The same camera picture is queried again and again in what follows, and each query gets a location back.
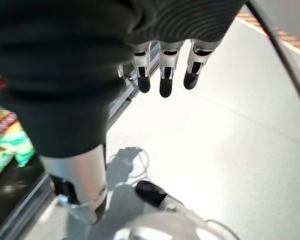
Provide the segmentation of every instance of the white floor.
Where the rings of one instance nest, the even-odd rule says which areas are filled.
[[[234,22],[191,91],[189,47],[171,96],[157,71],[108,131],[105,218],[88,229],[53,202],[25,240],[112,239],[150,210],[130,186],[144,177],[242,240],[300,240],[300,101],[270,43]]]

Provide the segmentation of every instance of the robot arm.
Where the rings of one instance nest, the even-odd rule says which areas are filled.
[[[192,89],[245,0],[0,1],[0,103],[15,112],[61,202],[83,222],[104,209],[106,124],[133,60],[150,89],[149,46],[160,43],[160,94],[168,97],[179,50],[191,39]]]

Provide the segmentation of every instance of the orange stripe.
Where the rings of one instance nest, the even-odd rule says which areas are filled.
[[[259,32],[259,33],[261,33],[262,35],[267,36],[267,34],[266,34],[261,28],[259,28],[259,27],[257,27],[257,26],[254,26],[253,24],[251,24],[251,23],[249,23],[249,22],[247,22],[247,21],[241,19],[240,17],[236,17],[235,19],[236,19],[238,22],[240,22],[240,23],[246,25],[247,27],[249,27],[249,28],[251,28],[251,29],[253,29],[253,30],[255,30],[255,31]],[[283,43],[288,49],[290,49],[291,51],[294,51],[295,53],[297,53],[297,54],[300,55],[300,49],[298,49],[297,47],[291,45],[290,43],[288,43],[288,42],[286,42],[286,41],[282,41],[282,43]]]

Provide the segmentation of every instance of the robotic finger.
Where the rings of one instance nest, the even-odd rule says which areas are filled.
[[[134,45],[132,63],[138,78],[139,90],[147,93],[150,90],[150,47],[151,42]]]
[[[160,95],[164,98],[169,97],[172,92],[174,72],[177,67],[180,48],[183,44],[184,41],[174,43],[160,42]]]
[[[191,49],[183,80],[183,85],[186,89],[190,90],[196,86],[199,74],[202,68],[207,64],[213,51],[214,49],[207,49],[200,40],[191,39]]]

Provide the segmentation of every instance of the black fingertip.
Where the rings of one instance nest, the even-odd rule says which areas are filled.
[[[141,180],[135,187],[136,194],[154,207],[159,207],[168,194],[157,185]]]
[[[172,79],[168,77],[160,80],[160,95],[164,98],[170,96],[172,92]]]
[[[138,77],[138,87],[140,92],[147,93],[150,90],[150,79],[148,76]]]
[[[193,89],[198,82],[199,75],[195,73],[186,72],[184,75],[183,85],[186,89]]]

